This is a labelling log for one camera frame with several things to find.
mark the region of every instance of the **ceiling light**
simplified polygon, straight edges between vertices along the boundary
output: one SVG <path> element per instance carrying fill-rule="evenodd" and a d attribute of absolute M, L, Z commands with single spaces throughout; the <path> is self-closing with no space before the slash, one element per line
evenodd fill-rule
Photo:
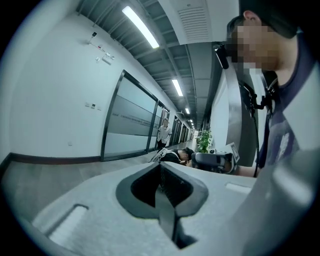
<path fill-rule="evenodd" d="M 134 25 L 140 30 L 144 37 L 148 40 L 152 48 L 158 48 L 159 44 L 157 43 L 155 37 L 151 34 L 150 30 L 139 18 L 139 16 L 129 7 L 125 7 L 122 12 L 133 22 Z"/>
<path fill-rule="evenodd" d="M 174 85 L 174 87 L 175 87 L 178 95 L 179 95 L 179 96 L 183 96 L 182 91 L 181 91 L 181 88 L 180 88 L 180 85 L 179 85 L 179 83 L 178 83 L 178 80 L 177 80 L 177 79 L 174 79 L 174 80 L 172 80 L 172 83 L 173 83 L 173 85 Z"/>

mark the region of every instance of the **hallway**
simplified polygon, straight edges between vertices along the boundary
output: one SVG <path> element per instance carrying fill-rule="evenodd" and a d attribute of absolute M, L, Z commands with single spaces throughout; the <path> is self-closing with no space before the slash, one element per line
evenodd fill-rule
<path fill-rule="evenodd" d="M 169 149 L 188 147 L 195 151 L 195 139 L 173 145 Z M 68 165 L 12 162 L 1 180 L 8 203 L 15 213 L 31 222 L 45 206 L 69 190 L 94 176 L 130 166 L 144 164 L 156 151 L 122 160 Z"/>

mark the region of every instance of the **black hair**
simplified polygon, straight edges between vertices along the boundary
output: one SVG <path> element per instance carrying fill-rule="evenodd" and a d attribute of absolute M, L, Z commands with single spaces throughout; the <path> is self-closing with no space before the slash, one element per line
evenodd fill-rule
<path fill-rule="evenodd" d="M 192 154 L 194 153 L 194 151 L 188 147 L 184 148 L 184 149 L 181 149 L 182 151 L 184 151 L 185 153 L 187 153 L 188 157 L 189 157 L 189 160 L 191 160 L 192 158 Z"/>

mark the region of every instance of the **gray floor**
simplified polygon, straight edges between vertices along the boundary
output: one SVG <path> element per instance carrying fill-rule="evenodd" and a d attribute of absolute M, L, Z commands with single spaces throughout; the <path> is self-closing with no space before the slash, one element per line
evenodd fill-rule
<path fill-rule="evenodd" d="M 196 149 L 189 140 L 170 149 Z M 108 162 L 46 165 L 12 162 L 1 188 L 14 212 L 31 222 L 36 214 L 55 199 L 94 176 L 149 162 L 156 151 L 138 157 Z"/>

